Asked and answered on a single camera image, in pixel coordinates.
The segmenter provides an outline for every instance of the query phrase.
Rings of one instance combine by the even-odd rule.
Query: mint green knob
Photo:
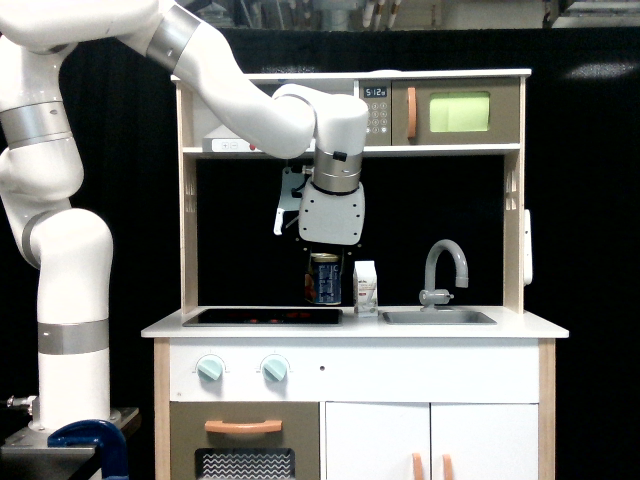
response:
[[[287,376],[287,361],[280,355],[270,355],[262,362],[262,375],[271,382],[281,382]]]
[[[222,360],[215,355],[205,355],[198,361],[196,367],[200,378],[207,382],[215,382],[222,375],[224,367],[222,366]]]

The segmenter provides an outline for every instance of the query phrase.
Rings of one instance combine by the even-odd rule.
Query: oven door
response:
[[[171,402],[171,480],[320,480],[315,402]]]

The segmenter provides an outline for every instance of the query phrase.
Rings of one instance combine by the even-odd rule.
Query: orange handle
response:
[[[409,128],[407,129],[407,138],[415,138],[416,123],[418,120],[418,105],[416,101],[416,87],[407,88],[407,99],[409,101]]]
[[[269,433],[282,430],[282,420],[267,420],[262,423],[224,423],[222,420],[209,420],[204,429],[211,433]]]
[[[451,465],[451,455],[445,453],[442,456],[444,462],[444,480],[453,480],[453,466]]]
[[[422,480],[422,458],[419,453],[413,454],[413,478],[415,480]]]

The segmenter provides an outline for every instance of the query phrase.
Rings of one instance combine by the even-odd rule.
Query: white countertop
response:
[[[343,311],[340,325],[245,325],[245,326],[188,326],[182,324],[207,308],[259,307],[197,307],[188,314],[180,310],[142,331],[144,338],[567,338],[569,331],[525,312],[517,314],[502,306],[452,306],[453,309],[473,310],[495,320],[496,325],[390,325],[382,318],[384,312],[418,311],[420,305],[380,307],[378,317],[359,318],[353,307]],[[266,307],[292,308],[304,307]]]

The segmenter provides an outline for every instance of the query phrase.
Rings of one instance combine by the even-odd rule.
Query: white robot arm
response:
[[[189,84],[229,129],[267,154],[297,157],[315,138],[301,236],[359,240],[361,100],[293,85],[269,97],[245,78],[224,37],[173,0],[0,0],[0,31],[0,122],[9,144],[0,155],[0,196],[20,252],[41,270],[38,427],[110,417],[113,245],[100,218],[70,206],[83,170],[58,86],[76,42],[118,37]]]

